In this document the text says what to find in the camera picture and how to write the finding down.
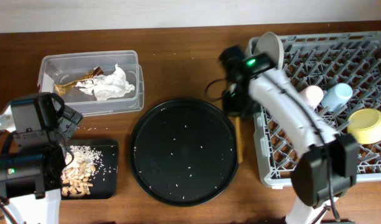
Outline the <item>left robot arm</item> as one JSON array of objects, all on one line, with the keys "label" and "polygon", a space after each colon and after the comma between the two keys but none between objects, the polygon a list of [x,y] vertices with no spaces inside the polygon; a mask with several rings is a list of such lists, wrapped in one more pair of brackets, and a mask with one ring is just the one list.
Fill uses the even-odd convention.
[{"label": "left robot arm", "polygon": [[0,209],[7,223],[58,223],[68,142],[83,116],[56,93],[11,100],[0,114]]}]

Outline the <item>grey plate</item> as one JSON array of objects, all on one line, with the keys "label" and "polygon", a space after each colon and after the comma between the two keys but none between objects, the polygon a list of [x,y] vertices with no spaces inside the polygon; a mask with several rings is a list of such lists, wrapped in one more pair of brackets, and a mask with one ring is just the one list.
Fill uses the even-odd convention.
[{"label": "grey plate", "polygon": [[283,68],[285,57],[283,44],[280,38],[273,32],[266,32],[258,39],[253,53],[266,53],[277,64],[278,69],[281,70]]}]

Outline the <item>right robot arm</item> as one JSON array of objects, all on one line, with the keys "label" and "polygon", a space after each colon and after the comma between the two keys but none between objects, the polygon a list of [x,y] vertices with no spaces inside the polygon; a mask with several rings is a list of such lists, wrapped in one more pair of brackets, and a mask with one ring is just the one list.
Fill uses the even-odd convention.
[{"label": "right robot arm", "polygon": [[299,162],[291,173],[296,200],[284,222],[319,223],[328,211],[340,222],[335,201],[357,180],[355,138],[341,134],[314,112],[268,54],[247,57],[235,45],[225,49],[219,61],[227,82],[220,98],[224,113],[247,118],[256,105],[263,106],[296,150]]}]

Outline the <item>gold coffee sachet wrapper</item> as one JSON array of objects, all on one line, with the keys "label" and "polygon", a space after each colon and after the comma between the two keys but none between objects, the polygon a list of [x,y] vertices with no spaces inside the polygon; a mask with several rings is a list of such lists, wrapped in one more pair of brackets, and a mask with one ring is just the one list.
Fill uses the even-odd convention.
[{"label": "gold coffee sachet wrapper", "polygon": [[101,67],[96,67],[92,71],[87,72],[82,77],[76,79],[75,81],[72,81],[70,83],[64,84],[64,85],[57,85],[54,84],[54,90],[59,96],[63,96],[66,94],[69,90],[71,90],[78,82],[84,82],[87,80],[91,80],[92,78],[95,78],[98,75],[104,74]]}]

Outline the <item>blue plastic cup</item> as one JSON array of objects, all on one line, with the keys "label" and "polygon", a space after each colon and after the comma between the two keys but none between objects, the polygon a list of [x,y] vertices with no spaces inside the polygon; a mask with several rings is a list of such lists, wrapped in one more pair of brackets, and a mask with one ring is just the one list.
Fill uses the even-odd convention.
[{"label": "blue plastic cup", "polygon": [[328,107],[328,111],[334,112],[344,106],[352,97],[353,89],[346,83],[338,83],[330,88],[321,101],[323,108]]}]

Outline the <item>pink plastic cup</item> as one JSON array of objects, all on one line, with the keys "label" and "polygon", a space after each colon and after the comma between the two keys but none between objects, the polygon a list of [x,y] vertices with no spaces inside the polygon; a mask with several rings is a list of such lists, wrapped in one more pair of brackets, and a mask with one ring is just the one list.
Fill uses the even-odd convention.
[{"label": "pink plastic cup", "polygon": [[324,97],[323,90],[316,85],[307,86],[299,94],[301,98],[306,102],[306,104],[313,110],[318,107]]}]

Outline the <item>white napkin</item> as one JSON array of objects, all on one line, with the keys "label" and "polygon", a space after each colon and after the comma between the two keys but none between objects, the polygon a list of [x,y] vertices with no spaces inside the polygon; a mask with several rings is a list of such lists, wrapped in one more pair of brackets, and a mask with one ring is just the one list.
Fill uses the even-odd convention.
[{"label": "white napkin", "polygon": [[110,75],[97,75],[89,80],[77,82],[81,92],[93,95],[97,101],[105,101],[109,98],[120,98],[135,90],[135,86],[126,80],[125,71],[115,65],[115,71]]}]

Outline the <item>food scraps pile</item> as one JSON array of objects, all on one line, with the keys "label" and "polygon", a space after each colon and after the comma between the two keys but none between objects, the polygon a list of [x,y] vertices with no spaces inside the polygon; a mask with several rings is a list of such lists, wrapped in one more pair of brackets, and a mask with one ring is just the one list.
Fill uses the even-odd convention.
[{"label": "food scraps pile", "polygon": [[61,195],[68,198],[90,196],[96,175],[104,166],[102,152],[90,146],[69,146],[65,163],[60,176]]}]

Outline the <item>wooden chopstick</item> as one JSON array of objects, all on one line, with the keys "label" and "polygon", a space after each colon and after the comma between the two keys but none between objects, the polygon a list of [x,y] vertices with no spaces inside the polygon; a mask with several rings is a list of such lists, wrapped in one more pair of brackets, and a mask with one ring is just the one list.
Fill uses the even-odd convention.
[{"label": "wooden chopstick", "polygon": [[239,164],[243,162],[243,145],[242,145],[242,134],[240,118],[235,118],[235,131],[236,131],[236,142],[237,142],[237,161]]}]

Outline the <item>yellow bowl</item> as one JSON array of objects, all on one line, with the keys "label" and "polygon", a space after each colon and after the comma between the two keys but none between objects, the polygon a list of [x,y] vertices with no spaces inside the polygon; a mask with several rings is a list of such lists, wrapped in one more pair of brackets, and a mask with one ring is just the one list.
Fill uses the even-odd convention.
[{"label": "yellow bowl", "polygon": [[348,117],[350,122],[347,132],[359,144],[373,144],[381,141],[381,112],[376,109],[366,108],[357,110]]}]

